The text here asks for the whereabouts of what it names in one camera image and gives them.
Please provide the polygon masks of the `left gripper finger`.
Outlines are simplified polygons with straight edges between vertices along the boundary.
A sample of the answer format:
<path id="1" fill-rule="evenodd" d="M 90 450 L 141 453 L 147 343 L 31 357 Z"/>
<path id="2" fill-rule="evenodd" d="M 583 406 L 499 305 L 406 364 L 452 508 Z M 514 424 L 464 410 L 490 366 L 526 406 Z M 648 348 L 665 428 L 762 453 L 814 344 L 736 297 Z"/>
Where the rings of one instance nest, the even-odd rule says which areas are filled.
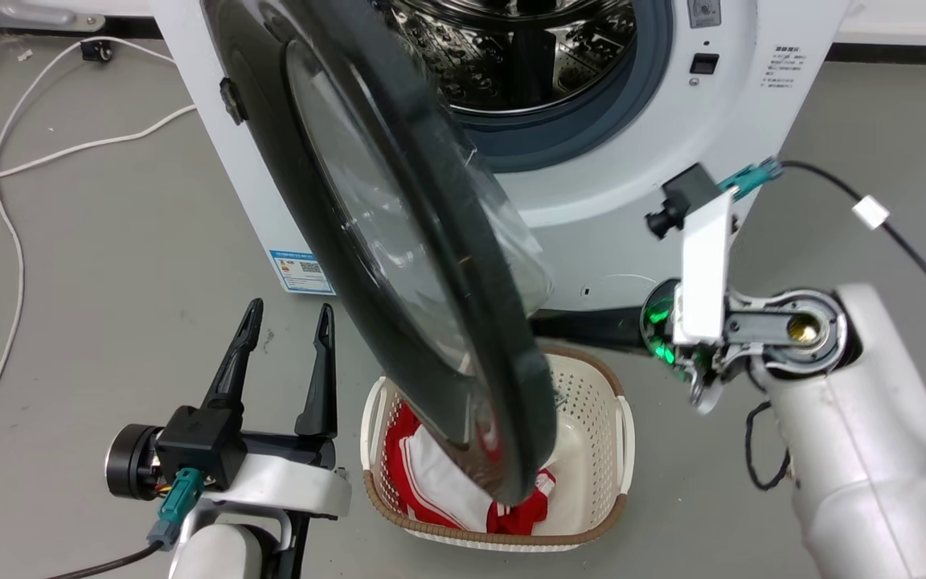
<path id="1" fill-rule="evenodd" d="M 313 369 L 304 410 L 295 421 L 299 437 L 338 436 L 337 344 L 335 344 L 334 308 L 324 303 L 313 334 Z"/>
<path id="2" fill-rule="evenodd" d="M 263 317 L 264 301 L 250 301 L 203 398 L 201 408 L 245 411 L 242 403 L 245 378 L 250 356 L 260 341 Z"/>

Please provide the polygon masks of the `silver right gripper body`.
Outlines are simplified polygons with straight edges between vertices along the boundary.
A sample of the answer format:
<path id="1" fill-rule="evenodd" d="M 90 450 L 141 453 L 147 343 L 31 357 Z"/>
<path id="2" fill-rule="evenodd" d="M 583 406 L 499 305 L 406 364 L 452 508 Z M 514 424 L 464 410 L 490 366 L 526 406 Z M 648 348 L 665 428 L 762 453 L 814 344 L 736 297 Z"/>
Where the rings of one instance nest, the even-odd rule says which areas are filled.
<path id="1" fill-rule="evenodd" d="M 757 298 L 729 289 L 715 339 L 684 331 L 683 301 L 679 280 L 659 285 L 644 304 L 640 335 L 648 353 L 690 385 L 690 404 L 699 414 L 712 411 L 724 385 L 754 362 L 809 377 L 833 371 L 846 353 L 848 318 L 833 294 L 793 289 Z"/>

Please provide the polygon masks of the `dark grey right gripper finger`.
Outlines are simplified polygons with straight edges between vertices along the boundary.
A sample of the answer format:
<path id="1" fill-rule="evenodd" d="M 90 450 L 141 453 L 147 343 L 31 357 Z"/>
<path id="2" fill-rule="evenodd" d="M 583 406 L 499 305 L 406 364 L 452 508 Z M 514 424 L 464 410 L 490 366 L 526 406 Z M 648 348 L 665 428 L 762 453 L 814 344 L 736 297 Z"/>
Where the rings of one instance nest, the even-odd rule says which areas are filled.
<path id="1" fill-rule="evenodd" d="M 644 351 L 641 308 L 565 311 L 541 310 L 531 330 L 541 339 L 591 346 L 604 351 Z"/>

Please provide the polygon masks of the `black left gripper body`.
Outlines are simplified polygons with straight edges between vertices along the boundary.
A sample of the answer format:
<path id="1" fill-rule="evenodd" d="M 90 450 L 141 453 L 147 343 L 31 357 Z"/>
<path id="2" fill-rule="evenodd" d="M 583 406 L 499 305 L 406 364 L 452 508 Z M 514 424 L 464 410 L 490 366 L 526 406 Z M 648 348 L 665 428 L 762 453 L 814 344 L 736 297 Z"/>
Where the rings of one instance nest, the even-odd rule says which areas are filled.
<path id="1" fill-rule="evenodd" d="M 111 495 L 154 501 L 168 494 L 169 483 L 157 456 L 157 440 L 162 432 L 162 426 L 131 424 L 117 434 L 105 459 L 105 481 Z M 327 470 L 337 466 L 334 440 L 326 437 L 245 431 L 242 438 L 250 454 L 279 457 Z"/>

